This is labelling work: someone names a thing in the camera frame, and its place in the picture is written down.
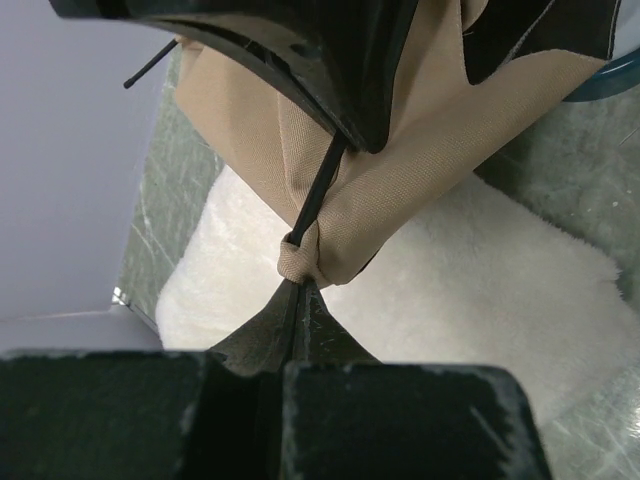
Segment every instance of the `blue bowl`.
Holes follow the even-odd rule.
[[[640,84],[640,49],[609,63],[580,85],[565,102],[591,102],[625,92]]]

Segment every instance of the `white fluffy rug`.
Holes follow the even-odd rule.
[[[257,313],[281,281],[287,231],[226,168],[162,292],[165,347],[206,349]],[[324,296],[380,360],[508,369],[544,424],[638,355],[640,321],[616,278],[603,254],[471,176]]]

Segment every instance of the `gray wall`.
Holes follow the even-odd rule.
[[[3,3],[0,319],[109,310],[166,64],[122,82],[169,39]]]
[[[22,349],[160,350],[158,335],[125,306],[52,318],[0,321],[0,353]]]

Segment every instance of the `floor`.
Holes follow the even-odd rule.
[[[178,66],[176,52],[118,285],[151,318],[223,166],[173,103]],[[620,290],[640,312],[640,87],[559,105],[477,172],[613,257]],[[640,363],[541,434],[557,479],[640,479]]]

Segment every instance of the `black drawstring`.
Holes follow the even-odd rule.
[[[318,218],[324,197],[329,190],[331,180],[333,180],[333,176],[340,165],[342,154],[348,144],[347,137],[345,137],[341,131],[336,132],[331,141],[331,145],[329,145],[327,149],[324,160],[320,165],[316,178],[313,180],[311,190],[309,190],[300,215],[298,215],[298,220],[289,234],[288,242],[290,244],[299,247],[304,233]]]
[[[162,60],[164,57],[169,55],[171,50],[173,50],[177,46],[178,46],[178,41],[177,40],[171,40],[162,50],[160,50],[155,55],[155,57],[153,57],[151,60],[149,60],[149,62],[144,67],[142,67],[138,73],[136,73],[133,77],[131,77],[126,82],[124,82],[124,88],[126,88],[128,90],[131,87],[133,87],[138,80],[140,80],[142,77],[144,77],[149,70],[151,70],[153,67],[155,67],[160,62],[160,60]]]

